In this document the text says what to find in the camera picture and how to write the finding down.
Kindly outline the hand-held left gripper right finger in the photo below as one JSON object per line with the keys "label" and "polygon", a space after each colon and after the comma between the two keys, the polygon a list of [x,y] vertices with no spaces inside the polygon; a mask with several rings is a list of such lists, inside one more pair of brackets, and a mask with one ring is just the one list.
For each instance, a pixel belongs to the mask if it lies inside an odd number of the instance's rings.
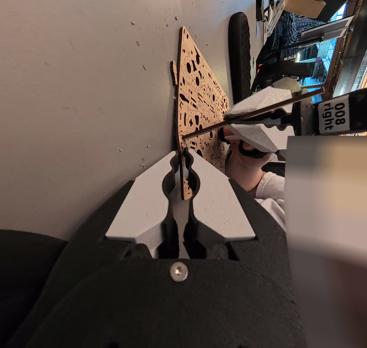
{"label": "hand-held left gripper right finger", "polygon": [[184,149],[193,191],[183,245],[190,259],[206,259],[217,245],[255,239],[255,232],[228,177],[193,149]]}

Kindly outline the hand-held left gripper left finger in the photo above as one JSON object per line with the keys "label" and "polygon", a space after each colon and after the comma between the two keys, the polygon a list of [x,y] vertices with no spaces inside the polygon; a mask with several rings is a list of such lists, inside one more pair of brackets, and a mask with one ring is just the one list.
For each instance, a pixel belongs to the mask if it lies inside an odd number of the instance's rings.
{"label": "hand-held left gripper left finger", "polygon": [[168,238],[163,225],[172,215],[169,194],[175,187],[178,152],[172,151],[143,172],[127,192],[105,236],[147,246],[158,258],[158,247]]}

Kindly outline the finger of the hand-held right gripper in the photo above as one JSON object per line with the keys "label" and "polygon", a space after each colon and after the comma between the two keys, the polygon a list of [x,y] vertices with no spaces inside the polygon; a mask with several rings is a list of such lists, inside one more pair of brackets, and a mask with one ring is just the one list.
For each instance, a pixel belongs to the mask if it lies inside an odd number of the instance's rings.
{"label": "finger of the hand-held right gripper", "polygon": [[261,108],[269,107],[278,102],[293,98],[289,89],[280,89],[274,87],[266,87],[265,89],[254,93],[253,95],[243,99],[231,107],[225,114],[223,119],[229,120],[238,115],[256,111]]}
{"label": "finger of the hand-held right gripper", "polygon": [[277,126],[266,126],[262,123],[245,125],[231,124],[227,126],[231,135],[227,139],[236,144],[248,144],[252,149],[262,153],[277,153],[287,149],[288,137],[295,136],[292,126],[280,130]]}

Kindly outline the thin dark wooden stick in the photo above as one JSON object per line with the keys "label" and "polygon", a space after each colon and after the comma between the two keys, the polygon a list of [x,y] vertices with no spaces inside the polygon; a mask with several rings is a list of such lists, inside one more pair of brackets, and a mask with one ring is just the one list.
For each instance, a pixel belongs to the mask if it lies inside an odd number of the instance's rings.
{"label": "thin dark wooden stick", "polygon": [[289,99],[284,100],[282,102],[274,103],[274,104],[272,104],[268,107],[260,108],[258,110],[254,110],[254,111],[251,111],[251,112],[246,112],[244,114],[237,114],[237,115],[232,116],[230,118],[226,118],[222,122],[219,122],[219,123],[214,124],[212,126],[208,126],[208,127],[203,128],[201,130],[198,130],[198,131],[194,131],[190,134],[186,134],[186,135],[182,136],[182,139],[186,140],[186,139],[193,138],[195,136],[200,136],[200,135],[206,134],[208,132],[218,130],[218,129],[224,127],[224,126],[230,125],[230,124],[235,123],[235,122],[240,122],[241,123],[241,122],[250,120],[253,117],[260,116],[260,115],[268,113],[268,112],[273,112],[273,111],[277,110],[278,108],[282,108],[286,105],[294,104],[294,103],[299,102],[303,99],[313,97],[313,96],[323,94],[323,93],[324,93],[324,87],[322,86],[322,87],[319,87],[319,89],[316,89],[315,91],[307,92],[305,94],[298,94],[295,97],[289,98]]}

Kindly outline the laser-cut wooden parts sheet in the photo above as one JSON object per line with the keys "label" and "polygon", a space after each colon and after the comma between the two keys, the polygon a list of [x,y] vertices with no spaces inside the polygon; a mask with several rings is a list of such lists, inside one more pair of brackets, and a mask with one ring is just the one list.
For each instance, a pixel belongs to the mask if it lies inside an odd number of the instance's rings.
{"label": "laser-cut wooden parts sheet", "polygon": [[221,122],[229,108],[229,100],[184,26],[179,34],[176,82],[176,139],[181,152],[181,198],[187,200],[191,198],[192,190],[184,174],[184,149],[194,150],[224,173],[227,144],[221,141],[218,131],[186,140],[182,137]]}

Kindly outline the person's right forearm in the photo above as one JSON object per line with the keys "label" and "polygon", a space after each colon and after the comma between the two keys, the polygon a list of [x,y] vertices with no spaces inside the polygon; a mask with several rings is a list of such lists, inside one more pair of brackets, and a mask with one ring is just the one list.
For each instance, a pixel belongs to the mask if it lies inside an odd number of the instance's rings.
{"label": "person's right forearm", "polygon": [[265,173],[257,186],[255,200],[286,231],[284,185],[284,177],[272,172]]}

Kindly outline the person's right hand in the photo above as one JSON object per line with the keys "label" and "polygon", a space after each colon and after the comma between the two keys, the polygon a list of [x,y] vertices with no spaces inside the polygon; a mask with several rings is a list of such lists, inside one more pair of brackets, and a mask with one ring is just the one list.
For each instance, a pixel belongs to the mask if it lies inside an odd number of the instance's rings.
{"label": "person's right hand", "polygon": [[225,175],[255,197],[257,187],[265,175],[261,168],[269,162],[272,154],[268,153],[260,159],[250,158],[239,151],[240,140],[229,139],[229,142],[231,156],[226,162]]}

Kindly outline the black oval mat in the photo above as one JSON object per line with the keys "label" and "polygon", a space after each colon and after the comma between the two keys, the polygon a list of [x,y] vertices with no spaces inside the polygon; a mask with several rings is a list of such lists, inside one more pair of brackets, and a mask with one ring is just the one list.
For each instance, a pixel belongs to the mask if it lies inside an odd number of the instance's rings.
{"label": "black oval mat", "polygon": [[233,103],[237,104],[251,94],[250,28],[247,16],[242,11],[230,17],[228,51]]}

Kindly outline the grey monitor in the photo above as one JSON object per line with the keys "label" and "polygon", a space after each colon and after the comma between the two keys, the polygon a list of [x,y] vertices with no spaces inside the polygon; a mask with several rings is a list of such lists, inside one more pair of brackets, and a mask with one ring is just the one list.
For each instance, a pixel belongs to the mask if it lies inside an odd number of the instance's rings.
{"label": "grey monitor", "polygon": [[343,34],[348,30],[353,18],[354,16],[352,15],[350,17],[339,19],[304,31],[300,35],[300,43],[307,46],[309,44],[342,37]]}

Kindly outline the tan chair back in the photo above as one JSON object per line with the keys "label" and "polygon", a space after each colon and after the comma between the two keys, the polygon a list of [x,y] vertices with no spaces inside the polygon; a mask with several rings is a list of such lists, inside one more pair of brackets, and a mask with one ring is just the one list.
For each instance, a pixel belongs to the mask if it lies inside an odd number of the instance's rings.
{"label": "tan chair back", "polygon": [[284,10],[310,19],[328,22],[347,0],[282,0]]}

